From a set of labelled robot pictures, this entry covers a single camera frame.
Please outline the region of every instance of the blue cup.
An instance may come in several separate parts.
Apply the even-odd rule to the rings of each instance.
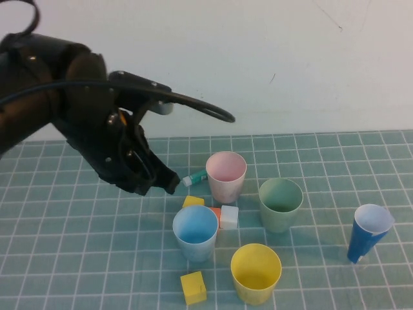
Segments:
[[[218,218],[208,207],[191,205],[181,209],[172,223],[183,255],[191,262],[204,262],[214,252]]]
[[[379,205],[362,205],[354,213],[353,230],[348,246],[348,259],[356,264],[388,233],[394,218]]]

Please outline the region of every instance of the white cube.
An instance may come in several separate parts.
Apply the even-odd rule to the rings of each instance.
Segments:
[[[238,226],[238,207],[223,205],[221,207],[220,227],[222,229],[236,229]]]

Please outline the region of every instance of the toy block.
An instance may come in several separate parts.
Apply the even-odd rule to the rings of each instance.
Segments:
[[[211,210],[213,210],[213,212],[215,213],[215,215],[217,216],[217,218],[218,218],[218,227],[219,227],[219,223],[220,223],[220,221],[221,221],[221,208],[213,208],[213,207],[210,207],[209,209],[211,209]]]
[[[207,300],[207,290],[201,271],[181,276],[182,290],[187,305]]]
[[[190,205],[205,205],[205,200],[198,197],[187,196],[183,202],[182,208],[189,207]]]
[[[236,229],[238,226],[238,207],[223,205],[219,226],[222,229]]]

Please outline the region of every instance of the pink cup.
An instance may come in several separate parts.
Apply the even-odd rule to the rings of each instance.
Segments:
[[[234,152],[218,152],[206,162],[208,182],[215,200],[231,203],[241,194],[247,163]]]

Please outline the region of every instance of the robotic arm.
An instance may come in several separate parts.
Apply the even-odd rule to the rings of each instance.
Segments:
[[[171,88],[117,71],[107,76],[102,55],[87,46],[33,34],[31,25],[0,42],[0,154],[52,123],[95,169],[124,191],[145,195],[151,186],[173,194],[180,180],[150,150],[139,124],[148,110],[167,115],[173,103],[217,119],[233,115]]]

